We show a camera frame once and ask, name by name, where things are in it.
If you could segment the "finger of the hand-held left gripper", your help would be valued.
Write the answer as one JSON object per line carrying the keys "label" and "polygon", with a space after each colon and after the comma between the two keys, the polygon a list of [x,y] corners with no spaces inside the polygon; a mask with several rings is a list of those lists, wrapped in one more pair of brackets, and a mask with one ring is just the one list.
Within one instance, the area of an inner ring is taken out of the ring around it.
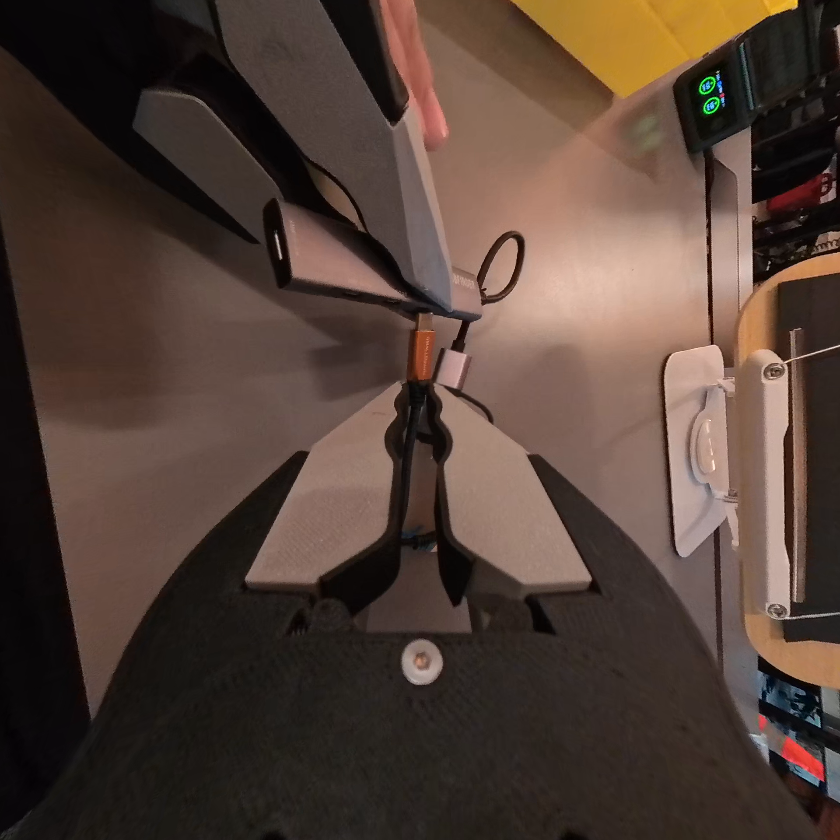
{"label": "finger of the hand-held left gripper", "polygon": [[273,148],[258,147],[244,128],[191,93],[143,89],[133,129],[214,208],[261,244],[269,201],[303,206],[312,200],[312,179],[295,154],[277,159]]}
{"label": "finger of the hand-held left gripper", "polygon": [[219,1],[227,57],[300,152],[331,175],[404,281],[454,310],[420,118],[378,2]]}

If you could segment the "black panel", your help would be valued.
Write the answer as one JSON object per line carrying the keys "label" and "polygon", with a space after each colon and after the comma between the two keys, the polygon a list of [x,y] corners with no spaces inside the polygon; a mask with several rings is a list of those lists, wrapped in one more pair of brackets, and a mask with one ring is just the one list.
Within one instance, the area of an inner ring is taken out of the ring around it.
{"label": "black panel", "polygon": [[839,643],[839,277],[779,285],[775,350],[789,377],[784,438],[787,642]]}

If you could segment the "black hub cable silver plug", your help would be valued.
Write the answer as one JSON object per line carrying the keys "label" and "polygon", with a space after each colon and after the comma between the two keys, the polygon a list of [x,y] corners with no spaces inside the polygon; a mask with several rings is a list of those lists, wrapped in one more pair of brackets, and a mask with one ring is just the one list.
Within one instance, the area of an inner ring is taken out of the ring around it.
{"label": "black hub cable silver plug", "polygon": [[[510,278],[499,291],[488,292],[486,283],[490,268],[498,253],[508,242],[513,242],[516,246],[516,258]],[[476,274],[479,302],[483,308],[502,302],[512,293],[519,282],[525,255],[526,240],[523,234],[517,230],[509,230],[501,234],[490,246]],[[461,321],[452,343],[449,347],[441,350],[438,355],[433,375],[433,383],[436,385],[441,385],[451,391],[461,392],[463,390],[471,361],[471,356],[466,351],[469,326],[470,322]]]}

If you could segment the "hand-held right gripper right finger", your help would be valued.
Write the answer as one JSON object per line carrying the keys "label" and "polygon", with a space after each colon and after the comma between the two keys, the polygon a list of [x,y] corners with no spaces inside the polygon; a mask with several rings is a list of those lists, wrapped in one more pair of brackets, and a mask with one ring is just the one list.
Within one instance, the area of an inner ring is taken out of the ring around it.
{"label": "hand-held right gripper right finger", "polygon": [[592,575],[525,448],[448,389],[429,390],[438,571],[453,605],[583,592]]}

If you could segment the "small black display device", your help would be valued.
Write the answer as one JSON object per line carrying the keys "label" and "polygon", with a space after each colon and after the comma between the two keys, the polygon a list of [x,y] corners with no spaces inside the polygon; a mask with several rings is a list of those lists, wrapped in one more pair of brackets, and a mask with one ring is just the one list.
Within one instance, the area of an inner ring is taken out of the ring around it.
{"label": "small black display device", "polygon": [[757,107],[746,42],[735,38],[687,69],[673,86],[689,154],[700,154],[751,126]]}

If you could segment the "grey metal upright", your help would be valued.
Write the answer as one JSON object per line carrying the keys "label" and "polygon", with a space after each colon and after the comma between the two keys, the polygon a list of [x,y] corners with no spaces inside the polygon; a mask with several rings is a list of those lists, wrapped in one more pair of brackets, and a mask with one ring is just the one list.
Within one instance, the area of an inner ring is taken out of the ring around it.
{"label": "grey metal upright", "polygon": [[745,129],[711,151],[711,342],[734,365],[741,310],[753,294],[752,137]]}

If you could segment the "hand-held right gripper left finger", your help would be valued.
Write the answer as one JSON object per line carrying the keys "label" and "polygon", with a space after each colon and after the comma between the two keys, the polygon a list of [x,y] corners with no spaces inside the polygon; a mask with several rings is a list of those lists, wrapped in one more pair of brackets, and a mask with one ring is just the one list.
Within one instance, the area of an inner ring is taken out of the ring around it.
{"label": "hand-held right gripper left finger", "polygon": [[409,402],[397,382],[303,455],[245,577],[250,590],[332,598],[357,615],[391,587]]}

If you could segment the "black usb-c cable orange plug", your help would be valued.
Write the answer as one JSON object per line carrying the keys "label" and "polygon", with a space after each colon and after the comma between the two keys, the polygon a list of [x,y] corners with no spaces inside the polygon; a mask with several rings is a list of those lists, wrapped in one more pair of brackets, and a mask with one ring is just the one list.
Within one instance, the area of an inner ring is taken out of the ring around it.
{"label": "black usb-c cable orange plug", "polygon": [[427,404],[428,385],[433,366],[435,331],[433,316],[427,312],[415,316],[414,326],[409,334],[406,363],[407,420],[402,435],[400,451],[400,474],[397,494],[397,537],[403,548],[411,545],[413,537],[404,536],[404,527],[411,496],[414,453],[421,420]]}

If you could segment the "person's left hand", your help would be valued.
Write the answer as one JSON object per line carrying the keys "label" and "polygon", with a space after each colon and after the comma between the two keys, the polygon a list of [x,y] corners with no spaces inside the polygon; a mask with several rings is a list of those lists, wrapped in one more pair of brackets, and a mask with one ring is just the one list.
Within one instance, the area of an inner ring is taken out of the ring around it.
{"label": "person's left hand", "polygon": [[380,1],[385,36],[394,65],[409,98],[416,106],[427,151],[439,149],[448,138],[448,124],[434,86],[414,1]]}

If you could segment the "grey metal usb hub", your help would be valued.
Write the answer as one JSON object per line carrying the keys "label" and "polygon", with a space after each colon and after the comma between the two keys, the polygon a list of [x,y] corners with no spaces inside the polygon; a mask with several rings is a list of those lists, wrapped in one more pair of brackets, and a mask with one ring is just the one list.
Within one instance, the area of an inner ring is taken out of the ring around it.
{"label": "grey metal usb hub", "polygon": [[410,287],[387,251],[356,227],[271,199],[263,212],[266,248],[279,289],[379,306],[404,317],[429,312],[475,322],[483,303],[476,277],[453,269],[454,310]]}

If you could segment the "white plastic bracket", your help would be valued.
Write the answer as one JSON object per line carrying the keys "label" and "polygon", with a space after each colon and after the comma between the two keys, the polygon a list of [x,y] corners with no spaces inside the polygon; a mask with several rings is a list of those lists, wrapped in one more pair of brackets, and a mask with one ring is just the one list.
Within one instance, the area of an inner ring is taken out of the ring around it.
{"label": "white plastic bracket", "polygon": [[739,551],[750,611],[776,622],[791,619],[784,470],[789,383],[788,365],[767,349],[753,351],[736,374]]}

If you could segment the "round wooden board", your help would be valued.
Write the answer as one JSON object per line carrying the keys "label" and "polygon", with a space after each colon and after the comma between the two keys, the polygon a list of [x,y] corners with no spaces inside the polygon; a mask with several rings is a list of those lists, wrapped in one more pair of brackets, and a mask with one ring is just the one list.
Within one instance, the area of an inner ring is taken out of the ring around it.
{"label": "round wooden board", "polygon": [[[837,275],[839,255],[819,255],[779,272],[765,281],[746,301],[738,318],[734,359],[736,370],[756,351],[768,349],[775,335],[777,288],[795,280]],[[742,624],[756,653],[781,673],[802,682],[839,688],[839,646],[812,640],[789,643],[777,623],[755,605],[756,573],[747,556],[749,540],[740,531]]]}

